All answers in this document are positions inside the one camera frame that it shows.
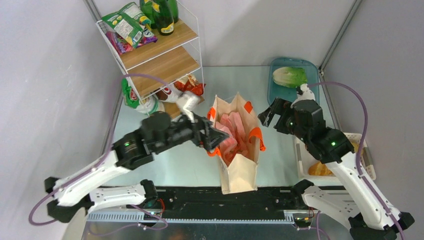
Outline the pink plastic bag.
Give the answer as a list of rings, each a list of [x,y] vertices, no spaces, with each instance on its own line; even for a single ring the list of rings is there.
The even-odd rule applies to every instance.
[[[228,134],[228,138],[220,143],[218,149],[224,163],[229,166],[236,154],[247,157],[249,150],[247,147],[247,137],[243,121],[239,112],[223,114],[215,127]]]

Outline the beige floral tote bag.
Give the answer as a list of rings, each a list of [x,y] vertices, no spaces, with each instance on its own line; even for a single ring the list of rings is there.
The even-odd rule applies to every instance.
[[[223,114],[238,112],[246,133],[248,156],[236,154],[229,166],[221,158],[219,146],[207,154],[218,158],[221,191],[224,195],[256,191],[256,176],[260,151],[265,151],[260,121],[251,102],[236,94],[231,102],[215,96],[214,103],[207,113],[208,120],[216,128]]]

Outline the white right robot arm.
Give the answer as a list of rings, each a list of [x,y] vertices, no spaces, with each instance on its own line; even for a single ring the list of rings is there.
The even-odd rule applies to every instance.
[[[267,127],[279,115],[275,129],[303,142],[309,154],[338,178],[353,199],[350,205],[331,196],[309,180],[301,180],[291,191],[309,207],[317,209],[346,227],[355,240],[395,240],[415,223],[408,212],[399,211],[382,195],[362,165],[360,155],[346,135],[327,126],[322,108],[312,99],[295,103],[276,98],[258,115]]]

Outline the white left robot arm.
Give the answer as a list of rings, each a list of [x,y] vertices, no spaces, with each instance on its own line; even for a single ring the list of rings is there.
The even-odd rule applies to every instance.
[[[110,150],[97,160],[65,178],[49,177],[44,181],[45,191],[53,200],[47,205],[47,214],[61,223],[68,223],[78,210],[84,213],[122,205],[149,206],[158,199],[151,180],[121,187],[103,184],[154,160],[173,147],[191,141],[208,152],[215,150],[229,134],[213,127],[206,117],[182,115],[172,121],[166,112],[155,112],[142,120],[139,129],[116,141]]]

